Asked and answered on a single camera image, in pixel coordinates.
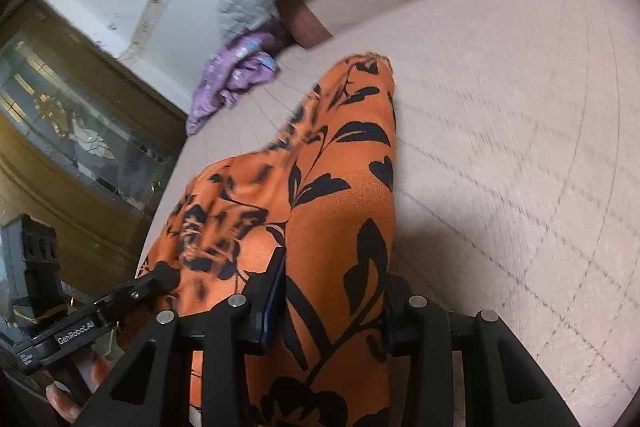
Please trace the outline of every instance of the black plastic bracket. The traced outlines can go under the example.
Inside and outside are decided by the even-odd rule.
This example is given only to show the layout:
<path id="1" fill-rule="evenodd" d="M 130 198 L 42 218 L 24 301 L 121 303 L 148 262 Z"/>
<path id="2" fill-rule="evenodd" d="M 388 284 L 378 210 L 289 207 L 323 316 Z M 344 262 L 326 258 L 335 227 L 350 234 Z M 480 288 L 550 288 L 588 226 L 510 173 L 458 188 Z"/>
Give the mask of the black plastic bracket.
<path id="1" fill-rule="evenodd" d="M 388 276 L 384 339 L 388 352 L 411 356 L 402 427 L 450 427 L 451 351 L 461 351 L 467 427 L 579 427 L 558 391 L 495 312 L 447 313 Z"/>
<path id="2" fill-rule="evenodd" d="M 15 344 L 12 351 L 18 368 L 28 375 L 42 367 L 54 365 L 84 346 L 91 346 L 140 304 L 169 293 L 178 282 L 180 276 L 176 270 L 167 263 L 158 263 L 153 271 L 143 277 L 119 286 L 35 337 Z"/>
<path id="3" fill-rule="evenodd" d="M 203 352 L 202 426 L 247 427 L 245 355 L 263 355 L 282 316 L 284 249 L 208 312 L 149 321 L 76 420 L 77 427 L 189 425 L 193 351 Z"/>

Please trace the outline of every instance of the purple cloth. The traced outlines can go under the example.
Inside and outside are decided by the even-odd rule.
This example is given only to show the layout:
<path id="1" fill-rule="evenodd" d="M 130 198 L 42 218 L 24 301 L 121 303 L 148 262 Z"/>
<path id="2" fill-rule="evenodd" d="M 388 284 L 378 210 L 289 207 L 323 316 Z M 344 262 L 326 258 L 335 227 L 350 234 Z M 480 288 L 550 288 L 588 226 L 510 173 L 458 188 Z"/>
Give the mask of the purple cloth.
<path id="1" fill-rule="evenodd" d="M 291 42 L 282 23 L 271 19 L 222 46 L 205 64 L 193 93 L 187 134 L 196 134 L 223 105 L 236 105 L 251 86 L 273 80 L 278 73 L 273 57 Z"/>

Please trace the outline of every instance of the metal screw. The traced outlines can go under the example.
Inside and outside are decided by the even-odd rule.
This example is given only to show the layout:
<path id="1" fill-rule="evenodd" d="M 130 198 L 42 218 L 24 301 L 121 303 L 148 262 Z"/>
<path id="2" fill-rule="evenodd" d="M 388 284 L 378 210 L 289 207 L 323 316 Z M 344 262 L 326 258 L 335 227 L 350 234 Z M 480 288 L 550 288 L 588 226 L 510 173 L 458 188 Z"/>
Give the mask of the metal screw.
<path id="1" fill-rule="evenodd" d="M 246 303 L 246 297 L 241 293 L 234 293 L 226 300 L 226 302 L 232 308 L 239 308 L 240 306 L 243 306 Z"/>
<path id="2" fill-rule="evenodd" d="M 495 322 L 500 318 L 500 315 L 498 315 L 493 310 L 482 310 L 480 312 L 480 316 L 482 317 L 482 320 L 487 322 Z"/>
<path id="3" fill-rule="evenodd" d="M 424 308 L 427 304 L 427 299 L 422 295 L 412 295 L 409 297 L 409 306 L 411 306 L 411 308 Z"/>
<path id="4" fill-rule="evenodd" d="M 171 310 L 162 310 L 158 315 L 156 315 L 156 321 L 158 321 L 160 324 L 168 324 L 172 320 L 174 320 L 174 318 L 175 313 Z"/>

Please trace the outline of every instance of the orange floral pants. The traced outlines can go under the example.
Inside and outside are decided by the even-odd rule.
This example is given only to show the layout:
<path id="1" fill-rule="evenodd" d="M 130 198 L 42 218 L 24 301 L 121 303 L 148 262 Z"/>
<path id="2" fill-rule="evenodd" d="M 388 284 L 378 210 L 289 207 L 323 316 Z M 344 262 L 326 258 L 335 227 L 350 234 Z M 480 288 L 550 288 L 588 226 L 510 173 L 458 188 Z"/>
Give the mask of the orange floral pants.
<path id="1" fill-rule="evenodd" d="M 266 149 L 191 181 L 143 264 L 180 270 L 158 308 L 188 315 L 242 291 L 286 249 L 280 332 L 264 357 L 246 357 L 256 425 L 388 423 L 380 315 L 395 225 L 393 93 L 387 58 L 340 61 Z M 194 357 L 196 407 L 201 370 Z"/>

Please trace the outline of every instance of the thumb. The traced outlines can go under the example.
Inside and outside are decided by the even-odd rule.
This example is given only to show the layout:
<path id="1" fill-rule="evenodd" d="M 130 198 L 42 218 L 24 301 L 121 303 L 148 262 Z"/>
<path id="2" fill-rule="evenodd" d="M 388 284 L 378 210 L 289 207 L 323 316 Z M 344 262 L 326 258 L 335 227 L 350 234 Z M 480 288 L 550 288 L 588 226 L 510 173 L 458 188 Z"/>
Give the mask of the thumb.
<path id="1" fill-rule="evenodd" d="M 55 383 L 47 386 L 45 390 L 47 400 L 62 418 L 73 423 L 80 414 L 80 406 L 71 397 L 62 391 Z"/>
<path id="2" fill-rule="evenodd" d="M 96 387 L 107 378 L 110 370 L 111 368 L 107 360 L 101 355 L 96 355 L 91 365 L 91 378 L 95 382 Z"/>

